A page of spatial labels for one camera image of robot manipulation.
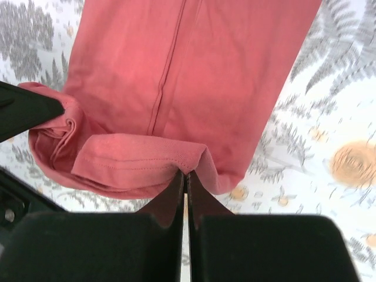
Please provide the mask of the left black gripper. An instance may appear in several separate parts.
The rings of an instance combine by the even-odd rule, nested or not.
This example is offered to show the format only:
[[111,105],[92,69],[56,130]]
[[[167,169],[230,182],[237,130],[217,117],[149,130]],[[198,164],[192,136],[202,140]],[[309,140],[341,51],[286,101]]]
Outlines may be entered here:
[[1,250],[16,225],[29,213],[62,212],[61,206],[1,168]]

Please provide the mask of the dusty pink t shirt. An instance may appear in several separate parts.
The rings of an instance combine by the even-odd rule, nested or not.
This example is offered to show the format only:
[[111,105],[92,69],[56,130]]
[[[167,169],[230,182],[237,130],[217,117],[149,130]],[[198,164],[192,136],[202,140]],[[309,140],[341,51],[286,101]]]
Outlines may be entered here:
[[59,100],[29,131],[53,181],[151,198],[177,171],[213,194],[243,179],[320,1],[86,1]]

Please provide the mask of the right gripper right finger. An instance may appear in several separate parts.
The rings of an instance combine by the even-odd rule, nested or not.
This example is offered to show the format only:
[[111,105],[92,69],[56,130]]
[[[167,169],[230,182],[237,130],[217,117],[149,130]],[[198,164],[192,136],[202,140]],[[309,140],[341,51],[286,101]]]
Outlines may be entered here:
[[186,177],[192,281],[358,281],[328,217],[234,214]]

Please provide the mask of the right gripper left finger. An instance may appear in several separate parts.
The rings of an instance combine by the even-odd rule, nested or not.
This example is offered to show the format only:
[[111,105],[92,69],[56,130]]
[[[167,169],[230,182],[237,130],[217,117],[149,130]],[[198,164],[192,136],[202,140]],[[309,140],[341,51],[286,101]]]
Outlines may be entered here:
[[1,251],[2,281],[179,281],[184,175],[134,213],[27,214]]

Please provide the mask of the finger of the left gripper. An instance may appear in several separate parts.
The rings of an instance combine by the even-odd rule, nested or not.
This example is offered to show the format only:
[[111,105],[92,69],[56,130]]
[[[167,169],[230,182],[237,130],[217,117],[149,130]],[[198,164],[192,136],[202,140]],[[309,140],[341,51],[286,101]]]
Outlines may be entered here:
[[53,98],[1,82],[1,141],[6,141],[64,113]]

